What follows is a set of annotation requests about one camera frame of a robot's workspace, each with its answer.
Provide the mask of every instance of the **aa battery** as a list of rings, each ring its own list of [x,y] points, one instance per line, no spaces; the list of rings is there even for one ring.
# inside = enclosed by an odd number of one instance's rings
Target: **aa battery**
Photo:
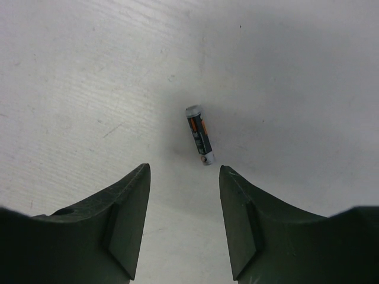
[[[201,161],[205,166],[214,163],[215,158],[209,142],[208,132],[201,116],[201,107],[199,105],[190,106],[185,110],[185,115],[195,139],[196,147],[201,155]]]

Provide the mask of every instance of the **battery label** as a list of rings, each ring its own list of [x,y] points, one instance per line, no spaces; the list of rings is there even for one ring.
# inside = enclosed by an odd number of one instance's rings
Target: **battery label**
[[[209,142],[208,132],[201,114],[197,115],[196,117],[188,118],[188,123],[191,127],[192,136],[195,139],[199,154],[205,155],[211,152],[211,143]]]

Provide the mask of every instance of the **scratch mark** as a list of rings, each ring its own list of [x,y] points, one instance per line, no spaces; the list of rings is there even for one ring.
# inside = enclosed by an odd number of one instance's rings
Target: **scratch mark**
[[[106,138],[106,136],[108,136],[109,134],[111,134],[112,132],[114,132],[115,130],[117,130],[118,127],[122,126],[123,124],[125,124],[126,121],[124,122],[121,122],[118,126],[116,126],[115,128],[113,128],[111,131],[109,131],[108,133],[106,133],[106,135],[103,136],[103,138]]]
[[[285,238],[287,241],[287,246],[291,250],[291,252],[288,251],[287,254],[291,253],[293,256],[296,256],[295,247],[293,246],[293,243],[291,241],[291,236],[290,236],[290,232],[288,231],[288,226],[287,225],[284,225],[284,226],[285,226]]]
[[[257,279],[255,279],[254,283],[253,284],[258,284],[259,280],[261,278],[261,275],[259,275],[259,277]]]
[[[207,38],[205,36],[205,29],[207,28],[207,25],[205,25],[204,29],[203,29],[203,33],[201,35],[201,40],[200,40],[200,53],[201,53],[201,56],[200,56],[200,61],[199,61],[199,70],[200,70],[200,74],[203,74],[204,71],[205,71],[205,61],[206,61],[206,55],[207,55],[207,51],[206,51],[206,46],[207,46]]]
[[[154,234],[154,233],[158,233],[158,232],[163,231],[163,230],[165,230],[165,229],[167,229],[167,228],[166,228],[166,227],[159,228],[159,229],[154,230],[154,231],[151,231],[151,232],[143,233],[142,236],[144,236],[144,235],[149,235],[149,234]]]
[[[229,172],[229,174],[232,175],[232,176],[240,176],[240,175],[238,175],[236,173],[232,173],[232,172]]]

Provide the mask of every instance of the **white table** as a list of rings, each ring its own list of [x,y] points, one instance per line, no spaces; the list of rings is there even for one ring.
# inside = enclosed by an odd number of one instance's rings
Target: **white table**
[[[51,214],[138,164],[135,283],[232,283],[221,164],[305,210],[379,204],[379,4],[2,0],[0,203]],[[184,109],[202,104],[217,164]]]

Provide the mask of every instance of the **textured surface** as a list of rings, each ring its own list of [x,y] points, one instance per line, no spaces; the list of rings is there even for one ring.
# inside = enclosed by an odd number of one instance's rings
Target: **textured surface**
[[[149,162],[135,283],[231,283],[218,164],[320,215],[379,204],[379,4],[7,1],[0,202],[51,214]]]

